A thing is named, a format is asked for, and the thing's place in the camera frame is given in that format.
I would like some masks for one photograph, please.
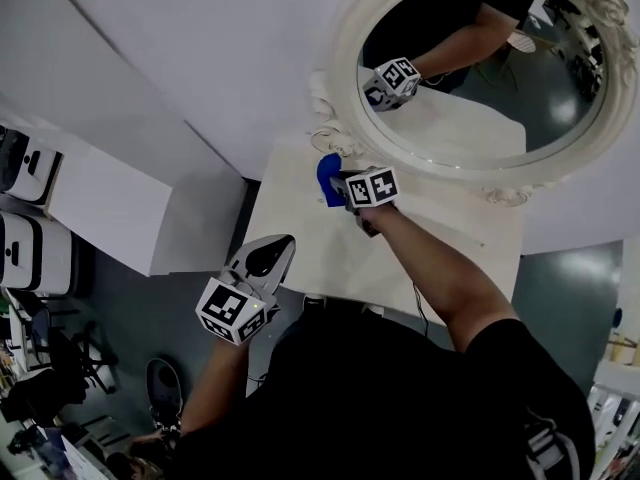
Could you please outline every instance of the black t-shirt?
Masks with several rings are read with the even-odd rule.
[[[586,401],[521,322],[490,325],[464,354],[377,317],[303,327],[242,406],[180,440],[173,476],[530,478],[529,407],[574,441],[589,477]]]
[[[533,0],[403,0],[375,26],[363,47],[363,64],[374,69],[388,60],[409,60],[428,52],[470,25],[482,3],[522,21]]]

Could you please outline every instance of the blue cloth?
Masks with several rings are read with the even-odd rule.
[[[327,206],[333,208],[335,206],[346,206],[347,199],[338,194],[331,187],[331,177],[340,175],[340,168],[342,167],[342,158],[338,153],[332,153],[325,156],[320,162],[318,162],[318,183],[322,188]]]

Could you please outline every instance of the person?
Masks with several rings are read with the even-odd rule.
[[[444,321],[455,351],[371,312],[307,298],[249,397],[248,343],[214,343],[183,411],[175,477],[544,478],[531,473],[526,428],[535,415],[573,443],[569,467],[579,476],[562,478],[588,478],[586,400],[491,279],[394,206],[360,212]]]
[[[407,57],[423,85],[451,92],[471,66],[496,52],[527,17],[534,0],[403,0],[373,29],[363,65]]]

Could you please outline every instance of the ornate mirror frame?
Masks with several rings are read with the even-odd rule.
[[[526,158],[514,157],[521,164],[484,169],[439,164],[398,146],[388,137],[389,130],[385,135],[374,124],[375,114],[361,101],[357,60],[371,30],[400,1],[353,0],[340,16],[328,69],[311,79],[314,108],[323,118],[312,138],[317,148],[343,156],[369,150],[404,171],[461,183],[490,202],[516,206],[526,202],[535,188],[553,184],[598,158],[624,128],[636,97],[635,58],[640,44],[627,26],[628,6],[624,0],[570,0],[595,25],[606,65],[592,109],[575,130]]]

